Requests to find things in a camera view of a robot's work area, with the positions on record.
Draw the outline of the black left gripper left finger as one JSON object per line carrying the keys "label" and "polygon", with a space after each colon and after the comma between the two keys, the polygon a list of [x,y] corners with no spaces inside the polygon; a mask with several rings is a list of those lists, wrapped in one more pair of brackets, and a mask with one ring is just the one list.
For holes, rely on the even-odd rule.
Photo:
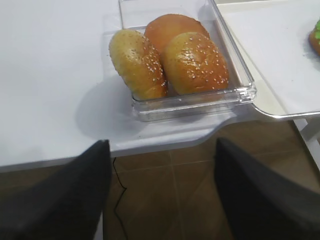
{"label": "black left gripper left finger", "polygon": [[93,240],[112,179],[108,140],[0,203],[2,240]]}

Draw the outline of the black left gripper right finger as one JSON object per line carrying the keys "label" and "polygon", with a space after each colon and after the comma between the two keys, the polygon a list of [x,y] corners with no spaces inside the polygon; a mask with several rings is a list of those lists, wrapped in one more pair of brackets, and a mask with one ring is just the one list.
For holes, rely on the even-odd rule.
{"label": "black left gripper right finger", "polygon": [[216,141],[214,181],[237,240],[318,240],[320,195],[271,170],[245,150]]}

